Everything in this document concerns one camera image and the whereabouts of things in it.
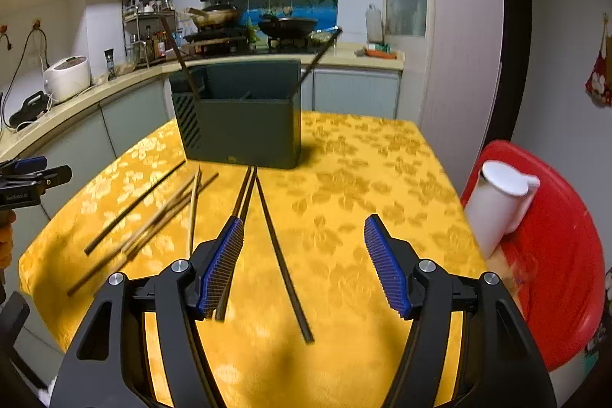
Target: blue gripper pad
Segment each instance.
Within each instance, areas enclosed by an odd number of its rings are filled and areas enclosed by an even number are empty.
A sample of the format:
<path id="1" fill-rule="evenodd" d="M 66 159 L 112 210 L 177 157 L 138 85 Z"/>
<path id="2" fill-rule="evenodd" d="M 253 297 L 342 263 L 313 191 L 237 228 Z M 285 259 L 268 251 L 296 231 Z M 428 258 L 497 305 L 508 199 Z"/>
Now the blue gripper pad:
<path id="1" fill-rule="evenodd" d="M 386 240 L 387 230 L 377 216 L 372 215 L 365 220 L 363 236 L 389 306 L 399 312 L 402 318 L 405 317 L 412 308 L 406 276 Z"/>
<path id="2" fill-rule="evenodd" d="M 240 218 L 236 218 L 202 277 L 202 292 L 198 309 L 204 315 L 217 308 L 236 267 L 243 242 L 244 223 Z"/>

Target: wok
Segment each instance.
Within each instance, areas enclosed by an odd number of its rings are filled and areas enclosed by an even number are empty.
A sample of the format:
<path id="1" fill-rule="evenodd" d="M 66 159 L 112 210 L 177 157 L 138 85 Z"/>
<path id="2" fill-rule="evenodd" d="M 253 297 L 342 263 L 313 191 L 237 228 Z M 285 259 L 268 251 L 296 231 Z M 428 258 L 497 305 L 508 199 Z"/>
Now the wok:
<path id="1" fill-rule="evenodd" d="M 312 18 L 277 18 L 262 15 L 259 30 L 273 39 L 303 39 L 316 27 L 317 20 Z"/>
<path id="2" fill-rule="evenodd" d="M 198 28 L 230 25 L 240 18 L 241 11 L 231 4 L 217 4 L 203 10 L 189 8 L 189 14 Z"/>

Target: plastic jug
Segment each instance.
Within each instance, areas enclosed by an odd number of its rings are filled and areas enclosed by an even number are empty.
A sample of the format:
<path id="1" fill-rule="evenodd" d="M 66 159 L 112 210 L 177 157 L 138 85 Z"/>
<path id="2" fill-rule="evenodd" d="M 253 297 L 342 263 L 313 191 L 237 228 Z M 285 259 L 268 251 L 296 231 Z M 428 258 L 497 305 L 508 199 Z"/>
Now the plastic jug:
<path id="1" fill-rule="evenodd" d="M 482 165 L 465 215 L 484 258 L 493 254 L 504 234 L 518 228 L 539 186 L 537 177 L 501 161 Z"/>
<path id="2" fill-rule="evenodd" d="M 365 29 L 368 33 L 368 42 L 370 44 L 381 44 L 384 41 L 383 37 L 383 15 L 374 4 L 370 4 L 365 12 Z"/>

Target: yellow tablecloth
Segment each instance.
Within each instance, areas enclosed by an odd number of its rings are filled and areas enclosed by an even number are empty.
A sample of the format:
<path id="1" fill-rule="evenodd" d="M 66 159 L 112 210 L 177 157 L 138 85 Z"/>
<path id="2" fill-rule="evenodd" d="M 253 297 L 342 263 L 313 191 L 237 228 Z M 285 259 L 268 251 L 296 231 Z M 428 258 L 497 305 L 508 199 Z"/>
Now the yellow tablecloth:
<path id="1" fill-rule="evenodd" d="M 379 213 L 390 233 L 451 273 L 485 271 L 460 202 L 431 149 L 409 122 L 303 113 L 304 160 L 259 178 L 296 291 L 314 334 L 304 343 L 255 190 L 225 323 L 198 323 L 204 350 L 229 407 L 379 407 L 389 389 L 409 322 L 387 304 L 363 243 L 363 222 Z M 134 198 L 184 158 L 176 122 L 137 143 L 83 188 L 20 259 L 23 291 L 67 349 L 108 276 L 68 298 L 66 290 L 111 246 L 125 240 L 196 169 L 164 182 L 87 258 L 83 248 Z M 218 179 L 200 195 L 196 241 L 217 236 L 230 215 L 245 167 L 200 164 Z M 129 278 L 158 273 L 186 256 L 187 209 L 125 268 Z M 146 322 L 158 399 L 171 404 L 154 317 Z M 452 321 L 438 402 L 452 394 L 461 317 Z"/>

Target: metal screw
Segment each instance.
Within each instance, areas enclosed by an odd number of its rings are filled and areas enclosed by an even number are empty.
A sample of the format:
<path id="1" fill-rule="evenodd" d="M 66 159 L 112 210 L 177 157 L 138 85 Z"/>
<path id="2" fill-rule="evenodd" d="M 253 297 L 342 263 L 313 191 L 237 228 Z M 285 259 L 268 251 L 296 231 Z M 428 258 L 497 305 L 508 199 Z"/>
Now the metal screw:
<path id="1" fill-rule="evenodd" d="M 436 264 L 431 260 L 423 260 L 418 263 L 418 267 L 425 273 L 430 273 L 436 269 Z"/>
<path id="2" fill-rule="evenodd" d="M 485 274 L 485 282 L 489 284 L 490 286 L 496 286 L 497 284 L 500 283 L 500 278 L 497 276 L 496 273 L 488 271 Z"/>
<path id="3" fill-rule="evenodd" d="M 181 273 L 189 268 L 189 261 L 187 260 L 176 260 L 172 263 L 172 271 L 176 273 Z"/>
<path id="4" fill-rule="evenodd" d="M 113 273 L 108 278 L 108 283 L 112 286 L 118 286 L 121 282 L 123 282 L 123 274 L 122 273 Z"/>

